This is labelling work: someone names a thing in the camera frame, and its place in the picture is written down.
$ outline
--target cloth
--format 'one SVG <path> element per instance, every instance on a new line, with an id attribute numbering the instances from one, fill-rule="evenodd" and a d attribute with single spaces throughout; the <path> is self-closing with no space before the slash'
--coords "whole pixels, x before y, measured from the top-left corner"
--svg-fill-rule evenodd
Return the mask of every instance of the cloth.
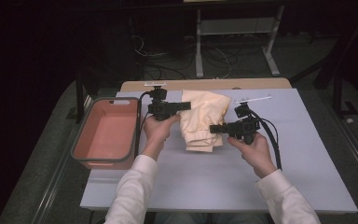
<path id="1" fill-rule="evenodd" d="M 209 91 L 183 91 L 182 102 L 191 110 L 180 112 L 180 128 L 186 150 L 212 152 L 223 145 L 221 133 L 210 133 L 209 125 L 223 124 L 231 98 Z"/>
<path id="2" fill-rule="evenodd" d="M 144 223 L 157 168 L 157 163 L 147 156 L 139 155 L 135 159 L 118 183 L 105 223 Z M 282 171 L 277 170 L 264 177 L 256 186 L 266 199 L 275 224 L 320 223 L 310 204 Z"/>

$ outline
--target orange tray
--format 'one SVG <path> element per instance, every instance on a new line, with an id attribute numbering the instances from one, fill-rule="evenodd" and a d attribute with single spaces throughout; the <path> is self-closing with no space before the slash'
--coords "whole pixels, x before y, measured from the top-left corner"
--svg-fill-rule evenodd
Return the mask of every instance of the orange tray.
<path id="1" fill-rule="evenodd" d="M 138 98 L 95 100 L 83 119 L 72 157 L 89 169 L 123 170 L 135 152 Z"/>

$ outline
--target white strip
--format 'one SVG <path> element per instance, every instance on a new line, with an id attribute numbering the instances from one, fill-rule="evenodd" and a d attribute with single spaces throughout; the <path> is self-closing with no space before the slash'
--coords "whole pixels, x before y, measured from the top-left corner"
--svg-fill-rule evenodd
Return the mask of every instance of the white strip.
<path id="1" fill-rule="evenodd" d="M 167 83 L 155 83 L 155 82 L 145 82 L 145 86 L 166 86 Z"/>
<path id="2" fill-rule="evenodd" d="M 261 98 L 256 98 L 256 99 L 247 99 L 247 100 L 241 100 L 241 101 L 234 101 L 234 104 L 247 103 L 247 102 L 259 101 L 259 100 L 267 100 L 267 99 L 271 99 L 271 98 L 272 98 L 272 96 L 266 96 L 266 97 L 261 97 Z"/>

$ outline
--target wooden edge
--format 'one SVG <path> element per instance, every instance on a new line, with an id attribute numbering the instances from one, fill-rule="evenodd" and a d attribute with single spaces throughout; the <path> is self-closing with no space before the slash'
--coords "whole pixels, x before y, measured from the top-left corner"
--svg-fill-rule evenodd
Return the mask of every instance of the wooden edge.
<path id="1" fill-rule="evenodd" d="M 166 83 L 163 88 L 167 91 L 207 91 L 207 90 L 232 90 L 232 89 L 292 89 L 289 80 L 284 77 L 267 78 L 232 78 L 232 79 L 190 79 L 190 80 L 158 80 L 158 81 L 127 81 L 121 86 L 120 91 L 151 91 L 146 82 Z"/>

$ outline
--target white table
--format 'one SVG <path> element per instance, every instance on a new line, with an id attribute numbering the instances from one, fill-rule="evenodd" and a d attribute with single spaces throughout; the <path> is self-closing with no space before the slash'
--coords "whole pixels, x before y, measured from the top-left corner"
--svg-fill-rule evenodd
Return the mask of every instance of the white table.
<path id="1" fill-rule="evenodd" d="M 249 103 L 261 118 L 269 119 L 278 129 L 282 169 L 318 213 L 353 213 L 357 208 L 317 133 L 297 90 L 264 89 L 213 91 L 233 100 L 272 99 Z M 139 96 L 142 91 L 120 92 L 118 96 Z M 168 91 L 168 102 L 180 102 L 180 91 Z M 150 99 L 143 101 L 147 111 Z M 233 101 L 226 122 L 237 119 Z M 140 149 L 145 145 L 141 136 Z M 190 212 L 267 212 L 267 205 L 255 187 L 258 177 L 241 159 L 240 152 L 226 141 L 213 153 L 185 151 L 179 125 L 172 127 L 165 149 L 158 159 L 158 177 L 149 211 Z M 125 171 L 92 170 L 81 207 L 108 209 L 117 183 Z"/>

